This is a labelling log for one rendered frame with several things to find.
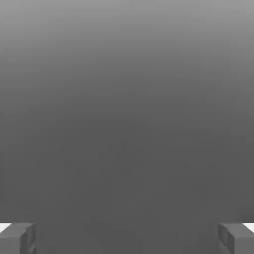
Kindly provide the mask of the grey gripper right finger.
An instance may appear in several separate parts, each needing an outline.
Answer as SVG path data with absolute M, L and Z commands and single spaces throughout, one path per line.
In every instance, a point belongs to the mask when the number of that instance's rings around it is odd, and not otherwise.
M 220 223 L 217 237 L 222 254 L 254 254 L 254 223 Z

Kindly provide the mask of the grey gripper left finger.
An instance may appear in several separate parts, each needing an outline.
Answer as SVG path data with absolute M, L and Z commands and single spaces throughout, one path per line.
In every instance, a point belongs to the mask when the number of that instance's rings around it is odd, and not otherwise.
M 0 254 L 37 254 L 36 225 L 0 223 Z

